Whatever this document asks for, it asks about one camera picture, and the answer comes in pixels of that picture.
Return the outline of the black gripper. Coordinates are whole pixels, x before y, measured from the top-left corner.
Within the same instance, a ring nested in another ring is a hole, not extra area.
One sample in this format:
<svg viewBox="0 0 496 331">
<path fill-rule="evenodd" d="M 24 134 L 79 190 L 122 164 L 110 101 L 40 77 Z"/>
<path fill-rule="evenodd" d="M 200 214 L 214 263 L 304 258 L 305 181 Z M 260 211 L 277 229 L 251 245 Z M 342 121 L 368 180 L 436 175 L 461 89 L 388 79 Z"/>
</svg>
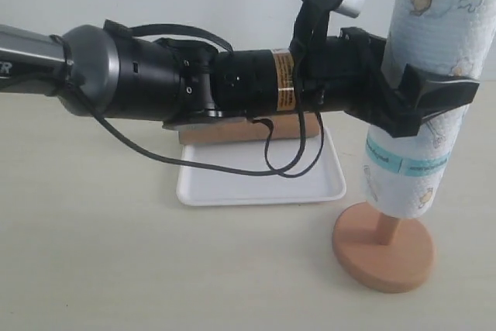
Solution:
<svg viewBox="0 0 496 331">
<path fill-rule="evenodd" d="M 292 45 L 297 110 L 345 112 L 393 137 L 412 137 L 444 113 L 469 105 L 480 81 L 407 64 L 393 89 L 381 70 L 387 39 L 346 27 L 305 47 Z"/>
</svg>

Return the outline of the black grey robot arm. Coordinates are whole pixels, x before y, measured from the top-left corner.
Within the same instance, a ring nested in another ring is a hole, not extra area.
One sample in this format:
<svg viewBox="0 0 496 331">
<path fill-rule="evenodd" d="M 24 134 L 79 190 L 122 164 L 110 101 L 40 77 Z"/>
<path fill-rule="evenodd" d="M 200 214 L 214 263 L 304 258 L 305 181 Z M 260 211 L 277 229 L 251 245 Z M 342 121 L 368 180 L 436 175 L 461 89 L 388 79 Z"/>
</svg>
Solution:
<svg viewBox="0 0 496 331">
<path fill-rule="evenodd" d="M 206 30 L 106 21 L 62 35 L 1 27 L 1 90 L 57 97 L 76 116 L 162 122 L 168 129 L 300 112 L 345 112 L 394 138 L 469 105 L 479 83 L 407 64 L 381 70 L 384 38 L 296 32 L 282 50 L 234 50 Z"/>
</svg>

